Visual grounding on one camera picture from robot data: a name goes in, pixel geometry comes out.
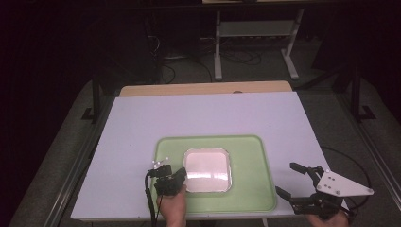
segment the green tray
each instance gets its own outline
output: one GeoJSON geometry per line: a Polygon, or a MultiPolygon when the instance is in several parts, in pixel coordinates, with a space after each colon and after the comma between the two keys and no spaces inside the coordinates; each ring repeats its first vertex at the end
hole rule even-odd
{"type": "MultiPolygon", "coordinates": [[[[186,193],[187,214],[269,212],[275,208],[274,184],[259,137],[167,137],[158,142],[154,160],[168,157],[175,172],[183,166],[183,156],[191,148],[226,149],[230,156],[232,186],[227,192],[186,193]]],[[[151,190],[152,197],[156,198],[154,186],[151,190]]]]}

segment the dark background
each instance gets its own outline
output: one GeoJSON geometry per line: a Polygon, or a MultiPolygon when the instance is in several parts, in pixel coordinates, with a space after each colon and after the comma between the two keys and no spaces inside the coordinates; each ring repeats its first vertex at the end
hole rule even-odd
{"type": "MultiPolygon", "coordinates": [[[[72,103],[94,74],[109,94],[123,85],[158,80],[157,61],[149,53],[148,27],[144,26],[142,14],[81,10],[104,7],[105,3],[0,3],[0,226],[9,224],[72,103]]],[[[126,4],[113,1],[107,7],[124,8],[126,4]]],[[[306,9],[299,38],[323,39],[314,65],[317,68],[329,70],[350,56],[357,59],[362,76],[376,87],[401,122],[399,12],[396,4],[384,1],[361,1],[344,9],[306,9]]],[[[175,12],[175,17],[159,13],[153,21],[157,23],[151,26],[155,35],[171,45],[196,53],[196,38],[210,32],[210,17],[205,14],[210,12],[175,12]],[[183,17],[187,18],[185,23],[180,21],[183,17]],[[183,33],[183,40],[174,39],[183,27],[190,28],[183,33]]]]}

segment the dark floor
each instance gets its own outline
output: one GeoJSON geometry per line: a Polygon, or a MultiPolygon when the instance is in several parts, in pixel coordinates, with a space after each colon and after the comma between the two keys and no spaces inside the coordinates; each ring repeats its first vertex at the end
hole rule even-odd
{"type": "MultiPolygon", "coordinates": [[[[225,56],[231,60],[233,58],[240,61],[247,60],[247,58],[253,59],[247,64],[223,59],[223,82],[287,80],[292,87],[296,87],[323,73],[320,70],[310,69],[320,46],[319,41],[298,41],[294,46],[291,56],[300,75],[300,79],[296,81],[289,78],[280,53],[280,48],[283,47],[286,40],[281,42],[266,40],[264,42],[266,43],[256,49],[226,50],[225,56]]],[[[181,53],[172,53],[171,56],[179,55],[181,53]]],[[[213,54],[206,54],[200,57],[199,61],[188,61],[183,58],[170,62],[167,66],[164,67],[163,73],[165,81],[198,83],[212,80],[215,82],[211,79],[214,75],[213,54]]],[[[323,148],[323,154],[331,169],[354,181],[367,183],[361,170],[349,159],[331,151],[331,149],[335,149],[354,158],[366,169],[371,179],[375,194],[358,210],[353,225],[399,226],[401,225],[399,203],[394,201],[395,195],[392,195],[392,191],[389,190],[390,186],[375,161],[377,156],[373,154],[373,151],[379,152],[386,167],[395,176],[395,179],[401,182],[399,165],[401,154],[398,152],[401,147],[401,127],[381,102],[375,88],[364,80],[361,86],[361,105],[369,106],[376,119],[357,123],[348,111],[350,92],[339,95],[331,91],[330,86],[334,79],[325,80],[312,89],[299,91],[298,94],[319,143],[321,146],[328,147],[323,148]]],[[[85,223],[69,218],[80,184],[76,187],[74,183],[68,186],[67,179],[72,174],[71,169],[76,167],[77,157],[84,152],[82,147],[88,146],[88,139],[96,138],[91,136],[91,133],[96,131],[96,125],[80,119],[86,108],[92,105],[91,92],[91,84],[87,84],[77,97],[10,226],[149,226],[148,222],[85,223]],[[68,204],[64,204],[66,208],[58,210],[59,213],[55,216],[57,209],[54,209],[53,205],[56,201],[60,201],[62,190],[74,189],[74,187],[72,199],[68,204]]],[[[110,104],[112,101],[112,98],[102,97],[102,110],[105,115],[110,108],[107,103],[110,104]]],[[[99,120],[97,124],[101,126],[102,123],[104,124],[99,120]]],[[[220,220],[216,226],[251,225],[263,226],[261,220],[220,220]]],[[[188,226],[199,226],[199,224],[196,221],[190,221],[188,226]]],[[[272,219],[269,220],[269,226],[309,225],[303,217],[299,216],[289,219],[272,219]]]]}

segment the white table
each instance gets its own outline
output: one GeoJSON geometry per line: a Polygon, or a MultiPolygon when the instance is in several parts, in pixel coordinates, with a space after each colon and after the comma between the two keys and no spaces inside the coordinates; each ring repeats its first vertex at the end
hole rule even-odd
{"type": "MultiPolygon", "coordinates": [[[[205,95],[160,96],[155,86],[145,91],[153,89],[156,96],[123,93],[115,99],[71,217],[86,221],[149,219],[145,175],[152,168],[157,142],[170,136],[255,134],[264,143],[274,184],[294,197],[310,196],[315,192],[311,180],[291,170],[289,163],[323,168],[328,168],[328,164],[297,94],[289,92],[289,86],[284,89],[286,92],[273,93],[210,94],[214,92],[208,90],[221,86],[224,93],[227,85],[234,91],[241,85],[245,91],[266,83],[189,85],[198,87],[192,87],[191,94],[200,93],[205,86],[205,93],[209,93],[205,95]]],[[[289,203],[277,198],[276,208],[269,213],[202,214],[187,218],[293,215],[289,203]]]]}

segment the table leg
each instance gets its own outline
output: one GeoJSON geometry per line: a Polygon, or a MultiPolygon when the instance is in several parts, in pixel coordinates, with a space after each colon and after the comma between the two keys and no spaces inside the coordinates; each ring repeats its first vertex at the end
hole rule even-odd
{"type": "Polygon", "coordinates": [[[297,70],[295,69],[295,66],[294,66],[294,63],[292,62],[290,54],[291,54],[292,47],[294,46],[295,39],[297,38],[297,33],[298,33],[298,29],[301,24],[303,14],[304,14],[304,9],[299,9],[297,17],[292,26],[291,34],[289,36],[289,44],[286,49],[281,50],[281,53],[284,58],[284,62],[286,63],[287,69],[289,71],[289,75],[291,76],[292,79],[299,78],[297,70]]]}
{"type": "Polygon", "coordinates": [[[269,227],[268,226],[268,220],[266,218],[262,218],[262,221],[263,221],[263,226],[269,227]]]}
{"type": "Polygon", "coordinates": [[[220,59],[220,11],[216,15],[216,52],[215,52],[215,79],[222,80],[220,59]]]}

